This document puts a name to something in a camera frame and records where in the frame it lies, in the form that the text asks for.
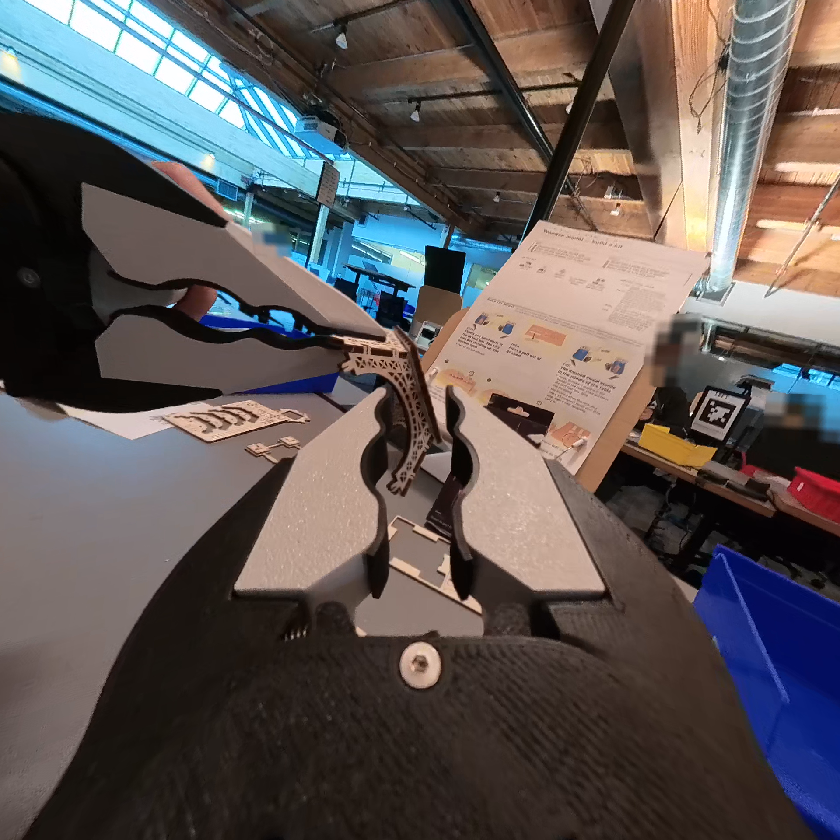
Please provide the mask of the emptied wooden sheet frame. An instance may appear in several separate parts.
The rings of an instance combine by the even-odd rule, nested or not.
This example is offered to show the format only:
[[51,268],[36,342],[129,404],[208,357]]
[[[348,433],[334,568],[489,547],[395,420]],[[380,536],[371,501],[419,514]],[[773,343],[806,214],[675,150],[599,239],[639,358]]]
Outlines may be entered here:
[[446,538],[404,516],[394,516],[387,526],[387,538],[390,571],[400,583],[411,586],[427,601],[434,597],[463,613],[481,616],[480,604],[474,597],[462,600],[457,594]]

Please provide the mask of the black device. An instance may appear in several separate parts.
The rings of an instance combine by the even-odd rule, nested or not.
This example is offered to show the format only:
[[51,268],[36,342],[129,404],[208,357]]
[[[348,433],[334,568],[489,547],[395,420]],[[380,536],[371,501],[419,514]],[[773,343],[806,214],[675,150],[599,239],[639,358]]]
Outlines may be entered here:
[[709,460],[696,474],[698,485],[715,485],[731,490],[742,497],[756,501],[769,499],[770,483],[752,478],[750,475],[718,461]]

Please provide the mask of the ceiling projector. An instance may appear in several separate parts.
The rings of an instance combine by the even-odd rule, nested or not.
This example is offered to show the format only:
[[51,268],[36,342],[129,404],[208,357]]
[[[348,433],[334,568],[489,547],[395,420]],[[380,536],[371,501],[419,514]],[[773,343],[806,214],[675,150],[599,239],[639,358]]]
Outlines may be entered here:
[[342,155],[348,148],[347,137],[341,127],[317,115],[301,116],[293,133],[298,144],[327,156]]

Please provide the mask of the red plastic bin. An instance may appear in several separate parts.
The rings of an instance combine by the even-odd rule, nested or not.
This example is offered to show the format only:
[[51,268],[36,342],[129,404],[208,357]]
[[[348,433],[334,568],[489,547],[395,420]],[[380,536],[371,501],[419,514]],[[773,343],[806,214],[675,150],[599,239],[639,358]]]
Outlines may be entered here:
[[820,518],[839,523],[839,481],[809,469],[794,467],[787,489],[804,509]]

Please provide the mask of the blue plastic bin with label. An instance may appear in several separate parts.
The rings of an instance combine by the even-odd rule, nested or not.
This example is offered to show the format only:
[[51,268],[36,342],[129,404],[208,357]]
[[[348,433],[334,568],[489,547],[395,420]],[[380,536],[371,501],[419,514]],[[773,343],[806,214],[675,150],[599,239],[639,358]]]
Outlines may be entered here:
[[694,607],[784,792],[839,838],[839,605],[718,545]]

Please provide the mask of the wooden sheet with arch cutouts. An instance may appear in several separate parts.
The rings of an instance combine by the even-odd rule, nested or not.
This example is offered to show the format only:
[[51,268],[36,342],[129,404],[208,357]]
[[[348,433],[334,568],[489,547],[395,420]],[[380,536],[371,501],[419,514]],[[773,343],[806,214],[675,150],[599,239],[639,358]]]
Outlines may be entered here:
[[171,426],[212,444],[282,424],[307,424],[309,415],[291,408],[269,408],[255,401],[210,406],[203,410],[165,415]]

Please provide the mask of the printed instruction sheet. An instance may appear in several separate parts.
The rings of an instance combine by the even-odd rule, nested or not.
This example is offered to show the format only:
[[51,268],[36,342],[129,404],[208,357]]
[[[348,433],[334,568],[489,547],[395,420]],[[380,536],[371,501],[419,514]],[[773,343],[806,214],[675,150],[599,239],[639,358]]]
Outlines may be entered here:
[[539,222],[431,364],[443,435],[447,387],[483,406],[510,397],[551,414],[541,450],[576,474],[709,261],[698,251]]

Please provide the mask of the silver ventilation duct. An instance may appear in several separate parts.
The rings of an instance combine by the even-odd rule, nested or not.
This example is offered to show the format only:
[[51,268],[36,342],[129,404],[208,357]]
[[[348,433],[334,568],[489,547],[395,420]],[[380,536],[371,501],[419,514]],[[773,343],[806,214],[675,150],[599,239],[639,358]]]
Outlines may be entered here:
[[715,228],[709,269],[698,283],[702,297],[723,299],[732,285],[803,6],[803,1],[733,5]]

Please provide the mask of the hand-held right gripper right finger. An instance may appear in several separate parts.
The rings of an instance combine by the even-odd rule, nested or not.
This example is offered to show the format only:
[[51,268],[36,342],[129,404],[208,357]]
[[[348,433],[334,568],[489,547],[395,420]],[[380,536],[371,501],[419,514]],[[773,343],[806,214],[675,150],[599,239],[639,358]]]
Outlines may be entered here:
[[445,396],[451,468],[449,577],[484,614],[504,604],[588,602],[606,584],[554,478],[555,463],[458,387]]

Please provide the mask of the yellow plastic bin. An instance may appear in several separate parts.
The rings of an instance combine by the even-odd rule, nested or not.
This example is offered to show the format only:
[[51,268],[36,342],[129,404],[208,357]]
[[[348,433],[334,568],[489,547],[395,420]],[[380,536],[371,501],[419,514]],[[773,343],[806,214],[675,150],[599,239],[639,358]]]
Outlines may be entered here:
[[644,426],[637,444],[675,465],[691,469],[702,468],[717,452],[717,447],[693,444],[672,434],[668,427],[653,423]]

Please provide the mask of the black steel pole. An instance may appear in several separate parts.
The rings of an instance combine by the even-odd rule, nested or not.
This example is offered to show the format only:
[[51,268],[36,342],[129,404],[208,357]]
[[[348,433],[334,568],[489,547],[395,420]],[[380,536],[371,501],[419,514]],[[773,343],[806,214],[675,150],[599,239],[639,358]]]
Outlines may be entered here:
[[568,179],[571,164],[579,150],[596,98],[616,49],[631,17],[635,1],[613,1],[609,7],[583,79],[572,101],[572,108],[560,133],[559,141],[532,207],[521,239],[530,235],[540,221],[548,221]]

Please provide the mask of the wooden tower base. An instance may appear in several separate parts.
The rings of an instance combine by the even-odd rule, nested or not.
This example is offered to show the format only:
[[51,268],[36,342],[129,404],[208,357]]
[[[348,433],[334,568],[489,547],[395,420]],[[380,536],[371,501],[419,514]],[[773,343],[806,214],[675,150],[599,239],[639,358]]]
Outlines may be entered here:
[[383,340],[347,335],[332,336],[331,340],[344,353],[342,372],[351,375],[374,373],[383,377],[401,407],[406,445],[387,488],[392,494],[403,496],[412,485],[429,448],[442,442],[417,347],[399,328],[386,330]]

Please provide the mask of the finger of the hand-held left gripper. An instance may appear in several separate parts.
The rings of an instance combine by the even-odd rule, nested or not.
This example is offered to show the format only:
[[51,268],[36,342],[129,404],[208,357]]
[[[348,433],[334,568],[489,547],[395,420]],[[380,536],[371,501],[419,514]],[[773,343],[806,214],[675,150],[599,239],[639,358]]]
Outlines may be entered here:
[[203,284],[251,309],[292,312],[312,330],[385,340],[383,327],[351,299],[235,222],[219,227],[82,184],[81,225],[125,281],[171,289]]
[[221,394],[336,375],[344,363],[331,339],[287,339],[265,328],[223,331],[156,306],[118,312],[95,346],[103,377]]

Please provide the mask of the wooden four-square frame piece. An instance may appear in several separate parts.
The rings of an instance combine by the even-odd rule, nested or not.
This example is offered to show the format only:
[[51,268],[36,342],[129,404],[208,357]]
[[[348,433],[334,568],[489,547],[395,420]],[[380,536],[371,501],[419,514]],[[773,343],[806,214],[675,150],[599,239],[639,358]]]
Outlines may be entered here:
[[279,438],[273,444],[251,444],[246,447],[246,452],[252,456],[263,458],[273,465],[286,457],[293,457],[301,449],[301,442],[292,436]]

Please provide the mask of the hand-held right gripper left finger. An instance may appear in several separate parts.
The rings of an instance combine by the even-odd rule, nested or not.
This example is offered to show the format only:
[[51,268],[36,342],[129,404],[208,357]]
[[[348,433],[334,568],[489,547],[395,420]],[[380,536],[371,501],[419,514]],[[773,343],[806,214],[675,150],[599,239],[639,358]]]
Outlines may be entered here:
[[306,444],[234,585],[237,595],[362,601],[389,576],[385,501],[390,395],[378,388]]

